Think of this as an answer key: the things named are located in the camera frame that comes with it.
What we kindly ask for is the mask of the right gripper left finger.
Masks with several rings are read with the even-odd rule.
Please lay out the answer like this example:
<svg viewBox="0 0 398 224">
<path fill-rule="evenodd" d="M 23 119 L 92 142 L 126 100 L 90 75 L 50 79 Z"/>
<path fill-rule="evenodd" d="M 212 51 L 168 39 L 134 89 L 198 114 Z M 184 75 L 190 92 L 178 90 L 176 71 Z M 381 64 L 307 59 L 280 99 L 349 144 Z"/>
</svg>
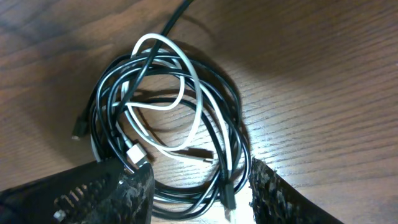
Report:
<svg viewBox="0 0 398 224">
<path fill-rule="evenodd" d="M 154 172 L 90 162 L 1 192 L 1 223 L 150 223 Z"/>
</svg>

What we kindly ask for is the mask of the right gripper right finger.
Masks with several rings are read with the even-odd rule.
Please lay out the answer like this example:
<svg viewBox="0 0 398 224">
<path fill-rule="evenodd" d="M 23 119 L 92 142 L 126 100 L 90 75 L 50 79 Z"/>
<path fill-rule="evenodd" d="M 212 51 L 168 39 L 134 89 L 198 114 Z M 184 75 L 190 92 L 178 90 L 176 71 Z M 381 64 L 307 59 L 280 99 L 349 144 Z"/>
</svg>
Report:
<svg viewBox="0 0 398 224">
<path fill-rule="evenodd" d="M 341 221 L 315 205 L 263 161 L 253 159 L 249 176 L 256 223 L 323 224 Z"/>
</svg>

